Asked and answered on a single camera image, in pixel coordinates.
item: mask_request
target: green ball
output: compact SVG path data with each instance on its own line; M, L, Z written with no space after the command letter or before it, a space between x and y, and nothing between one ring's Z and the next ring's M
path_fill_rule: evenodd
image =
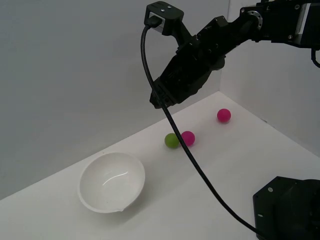
M168 148L176 149L179 146L179 140L174 133L165 136L164 143Z

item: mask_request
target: bowl rim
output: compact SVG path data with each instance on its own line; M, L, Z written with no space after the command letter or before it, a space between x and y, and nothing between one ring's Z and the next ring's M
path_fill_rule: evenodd
M98 208L95 208L91 205L89 205L85 200L84 198L82 197L82 194L81 194L81 191L80 191L80 185L81 185L81 180L82 180L82 177L85 173L85 171L87 170L87 168L93 163L95 162L96 160L106 156L106 155L112 155L112 154L122 154L122 155L127 155L129 156L132 160L134 160L140 167L140 169L142 170L142 173L143 173L143 176L142 176L142 184L140 186L140 188L138 189L137 193L130 199L130 201L128 202L128 205L126 206L123 206L122 208L115 208L115 209L109 209L109 210L102 210L102 209L98 209ZM80 199L80 202L86 207L88 208L89 210L91 211L94 211L96 213L101 213L101 214L109 214L109 213L115 213L115 212L122 212L123 210L125 210L127 207L129 207L137 198L138 196L140 195L142 189L144 188L144 185L145 185L145 181L146 181L146 172L145 172L145 168L144 168L144 165L142 164L142 162L136 158L135 156L131 155L131 154L128 154L126 152L106 152L104 153L103 155L100 155L98 157L96 157L95 159L91 160L87 165L86 167L82 170L81 172L81 175L80 175L80 178L79 178L79 181L78 181L78 185L77 185L77 194L78 194L78 197Z

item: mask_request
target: white bowl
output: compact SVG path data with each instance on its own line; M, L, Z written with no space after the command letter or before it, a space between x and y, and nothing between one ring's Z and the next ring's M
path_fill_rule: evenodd
M94 212L122 212L139 196L145 178L144 166L137 158L108 153L84 169L78 195L83 205Z

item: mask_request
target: ball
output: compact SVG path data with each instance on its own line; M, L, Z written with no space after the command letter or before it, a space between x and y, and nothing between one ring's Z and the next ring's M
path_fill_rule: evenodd
M195 143L196 136L191 131L184 131L181 134L181 137L183 138L185 144L190 147L192 144Z
M164 138L164 143L168 148L176 149L179 146L179 140L174 133L169 133Z
M220 109L216 115L220 123L227 123L231 119L231 112L228 109Z

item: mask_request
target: pink ball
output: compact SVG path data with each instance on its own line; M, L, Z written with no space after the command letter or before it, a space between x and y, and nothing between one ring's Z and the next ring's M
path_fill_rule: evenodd
M231 119L231 112L228 109L220 109L216 115L220 123L227 123Z
M181 137L183 138L185 144L190 147L192 144L195 143L196 137L191 131L184 131L181 134Z

